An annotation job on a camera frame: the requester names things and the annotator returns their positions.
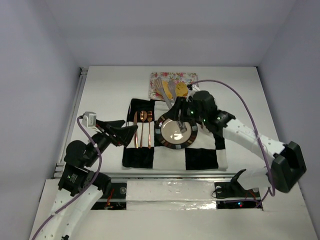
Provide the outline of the silver metal tongs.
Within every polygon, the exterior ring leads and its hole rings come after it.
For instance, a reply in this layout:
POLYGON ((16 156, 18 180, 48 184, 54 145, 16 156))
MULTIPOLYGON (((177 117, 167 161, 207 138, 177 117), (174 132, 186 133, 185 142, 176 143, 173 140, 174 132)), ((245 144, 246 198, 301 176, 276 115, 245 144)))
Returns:
MULTIPOLYGON (((165 101, 168 109, 170 110, 170 109, 172 108, 172 104, 171 104, 170 100, 168 99, 168 97, 166 96, 166 94, 165 94, 165 92, 164 92, 164 89, 163 89, 163 87, 162 87, 162 80, 158 77, 158 78, 154 81, 154 84, 155 84, 156 81, 159 81, 159 85, 160 85, 159 91, 160 91, 160 93, 162 94, 162 97, 163 97, 163 99, 164 99, 164 101, 165 101)), ((178 125, 181 133, 185 133, 185 132, 187 131, 187 128, 186 128, 186 126, 185 126, 185 124, 184 124, 183 122, 177 121, 176 123, 177 123, 177 125, 178 125)))

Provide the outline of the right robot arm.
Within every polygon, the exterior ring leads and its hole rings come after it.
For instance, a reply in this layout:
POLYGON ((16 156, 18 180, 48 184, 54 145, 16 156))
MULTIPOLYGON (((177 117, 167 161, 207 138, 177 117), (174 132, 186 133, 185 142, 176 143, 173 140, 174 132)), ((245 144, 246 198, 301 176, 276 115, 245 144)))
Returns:
POLYGON ((296 142, 283 143, 259 134, 231 113, 220 110, 208 91, 200 90, 189 98, 178 97, 164 115, 173 121, 202 123, 209 132, 264 160, 263 168, 236 173, 230 181, 235 190, 270 188, 288 193, 307 170, 301 147, 296 142))

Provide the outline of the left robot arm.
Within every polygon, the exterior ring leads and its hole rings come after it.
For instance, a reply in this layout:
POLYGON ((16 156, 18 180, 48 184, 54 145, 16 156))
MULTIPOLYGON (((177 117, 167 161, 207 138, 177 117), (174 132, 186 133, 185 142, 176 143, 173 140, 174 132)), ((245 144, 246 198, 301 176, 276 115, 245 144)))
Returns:
POLYGON ((65 165, 48 218, 33 234, 33 240, 73 240, 85 217, 103 196, 112 193, 111 177, 102 173, 102 153, 109 145, 128 146, 138 130, 124 120, 100 121, 93 112, 77 117, 89 142, 70 142, 65 165))

